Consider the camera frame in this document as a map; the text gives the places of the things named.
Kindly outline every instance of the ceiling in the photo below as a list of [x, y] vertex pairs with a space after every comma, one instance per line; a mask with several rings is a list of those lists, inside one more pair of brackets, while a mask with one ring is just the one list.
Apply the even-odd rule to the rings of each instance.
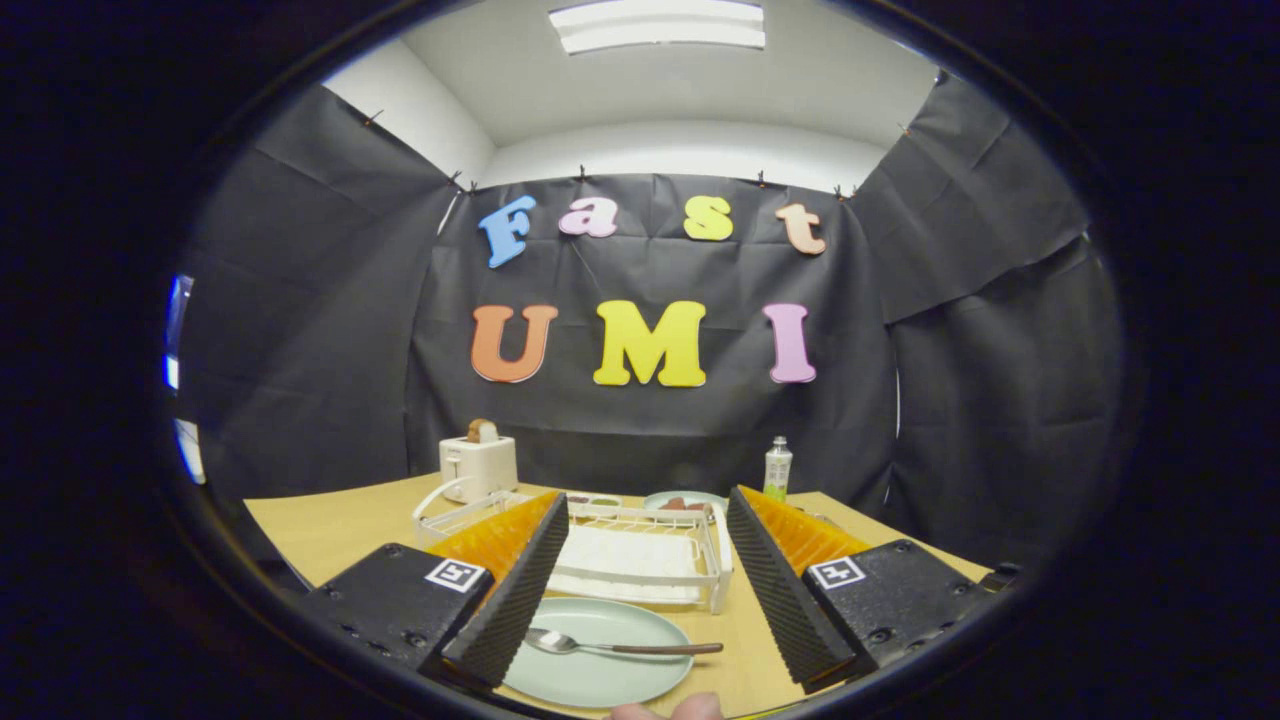
[[890, 147], [936, 65], [819, 0], [763, 0], [764, 50], [636, 46], [570, 58], [548, 10], [484, 0], [403, 36], [493, 142], [637, 120], [795, 127]]

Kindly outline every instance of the light green plate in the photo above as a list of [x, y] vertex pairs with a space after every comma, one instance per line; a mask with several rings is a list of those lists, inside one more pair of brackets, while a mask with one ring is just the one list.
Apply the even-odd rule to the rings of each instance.
[[[689, 635], [643, 607], [581, 597], [548, 597], [531, 623], [581, 643], [689, 644]], [[614, 707], [653, 700], [680, 684], [691, 656], [622, 655], [582, 648], [552, 655], [520, 643], [504, 683], [527, 696], [571, 707]]]
[[691, 489], [672, 489], [667, 492], [655, 492], [649, 497], [644, 498], [645, 510], [660, 510], [663, 505], [671, 502], [675, 497], [685, 498], [685, 505], [690, 502], [710, 502], [719, 505], [721, 510], [728, 511], [728, 501], [718, 495], [712, 495], [709, 492], [698, 492]]

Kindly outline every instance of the yellow letter m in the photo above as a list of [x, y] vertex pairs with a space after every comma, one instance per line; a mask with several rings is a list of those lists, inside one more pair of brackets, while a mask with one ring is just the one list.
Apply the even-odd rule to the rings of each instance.
[[640, 384], [649, 382], [663, 355], [667, 361], [658, 373], [659, 383], [698, 387], [707, 382], [707, 373], [698, 366], [698, 325], [707, 315], [701, 302], [672, 302], [653, 332], [630, 300], [602, 302], [595, 313], [604, 318], [604, 357], [593, 375], [596, 384], [625, 386], [631, 380], [631, 373], [622, 366], [623, 354]]

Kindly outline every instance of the metal spoon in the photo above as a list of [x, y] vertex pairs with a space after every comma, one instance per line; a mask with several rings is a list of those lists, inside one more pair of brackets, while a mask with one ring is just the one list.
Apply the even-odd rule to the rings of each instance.
[[721, 643], [704, 643], [704, 644], [666, 644], [666, 646], [643, 646], [643, 644], [588, 644], [580, 643], [573, 638], [558, 633], [556, 630], [544, 630], [541, 628], [529, 628], [525, 633], [525, 642], [536, 647], [538, 650], [544, 650], [556, 655], [564, 655], [567, 652], [573, 652], [580, 647], [593, 647], [595, 650], [608, 650], [612, 652], [630, 652], [636, 655], [701, 655], [704, 652], [719, 652], [724, 650]]

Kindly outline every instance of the orange letter u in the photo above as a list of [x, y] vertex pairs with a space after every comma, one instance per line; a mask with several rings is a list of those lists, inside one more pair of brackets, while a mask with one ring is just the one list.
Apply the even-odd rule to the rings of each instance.
[[530, 305], [521, 313], [529, 320], [525, 336], [525, 352], [513, 363], [503, 360], [502, 329], [515, 310], [506, 305], [481, 305], [476, 307], [476, 334], [471, 341], [471, 366], [481, 378], [495, 383], [518, 383], [527, 380], [543, 366], [547, 354], [547, 331], [552, 318], [559, 310], [550, 305]]

